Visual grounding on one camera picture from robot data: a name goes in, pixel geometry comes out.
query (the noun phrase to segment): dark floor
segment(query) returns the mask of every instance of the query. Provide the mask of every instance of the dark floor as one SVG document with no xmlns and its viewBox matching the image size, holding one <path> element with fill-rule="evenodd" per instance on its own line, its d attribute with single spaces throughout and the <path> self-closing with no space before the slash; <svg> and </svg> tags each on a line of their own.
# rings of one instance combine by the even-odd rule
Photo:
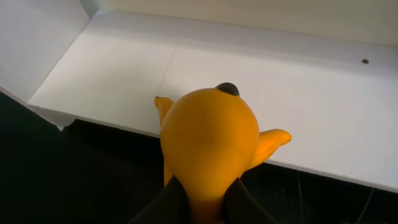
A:
<svg viewBox="0 0 398 224">
<path fill-rule="evenodd" d="M 0 93 L 0 223 L 126 223 L 162 190 L 159 139 L 55 126 Z M 280 224 L 398 223 L 398 195 L 263 164 L 243 182 Z"/>
</svg>

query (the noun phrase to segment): toy ear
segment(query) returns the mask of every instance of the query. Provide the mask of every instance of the toy ear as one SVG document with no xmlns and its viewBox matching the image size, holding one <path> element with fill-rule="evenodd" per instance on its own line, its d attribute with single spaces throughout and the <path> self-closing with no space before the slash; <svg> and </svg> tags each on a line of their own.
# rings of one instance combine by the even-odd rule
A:
<svg viewBox="0 0 398 224">
<path fill-rule="evenodd" d="M 159 96 L 155 97 L 155 106 L 159 111 L 160 125 L 162 125 L 164 116 L 166 116 L 166 113 L 173 106 L 173 104 L 174 101 L 172 101 L 170 98 Z"/>
<path fill-rule="evenodd" d="M 265 160 L 284 144 L 292 139 L 291 135 L 280 129 L 272 129 L 260 133 L 259 145 L 253 156 L 249 169 L 262 164 Z"/>
</svg>

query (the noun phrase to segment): orange toy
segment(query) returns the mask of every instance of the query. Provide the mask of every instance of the orange toy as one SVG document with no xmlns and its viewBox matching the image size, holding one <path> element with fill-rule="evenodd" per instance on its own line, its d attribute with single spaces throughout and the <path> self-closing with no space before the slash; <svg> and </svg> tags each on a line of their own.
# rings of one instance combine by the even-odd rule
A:
<svg viewBox="0 0 398 224">
<path fill-rule="evenodd" d="M 231 83 L 193 91 L 175 103 L 156 97 L 155 105 L 164 182 L 176 176 L 188 197 L 190 219 L 198 223 L 222 223 L 228 187 L 291 139 L 279 129 L 259 133 L 256 117 Z"/>
</svg>

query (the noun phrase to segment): white surface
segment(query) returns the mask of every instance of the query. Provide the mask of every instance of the white surface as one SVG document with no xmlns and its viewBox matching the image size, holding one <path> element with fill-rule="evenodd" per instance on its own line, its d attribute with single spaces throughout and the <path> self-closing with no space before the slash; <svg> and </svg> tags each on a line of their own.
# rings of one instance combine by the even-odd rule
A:
<svg viewBox="0 0 398 224">
<path fill-rule="evenodd" d="M 398 192 L 397 71 L 396 47 L 102 11 L 29 104 L 157 136 L 156 95 L 232 82 L 293 136 L 270 163 Z"/>
<path fill-rule="evenodd" d="M 79 0 L 0 1 L 0 86 L 27 102 L 87 22 Z"/>
<path fill-rule="evenodd" d="M 398 45 L 397 0 L 94 0 L 127 12 Z"/>
</svg>

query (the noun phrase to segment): toy nose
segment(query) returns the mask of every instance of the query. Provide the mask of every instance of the toy nose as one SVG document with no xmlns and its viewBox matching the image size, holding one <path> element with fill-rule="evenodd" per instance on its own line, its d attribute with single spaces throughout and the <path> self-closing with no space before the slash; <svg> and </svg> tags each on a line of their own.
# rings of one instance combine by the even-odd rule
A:
<svg viewBox="0 0 398 224">
<path fill-rule="evenodd" d="M 216 86 L 218 90 L 223 91 L 224 93 L 233 95 L 233 96 L 239 96 L 239 90 L 236 88 L 236 86 L 232 83 L 222 83 Z"/>
</svg>

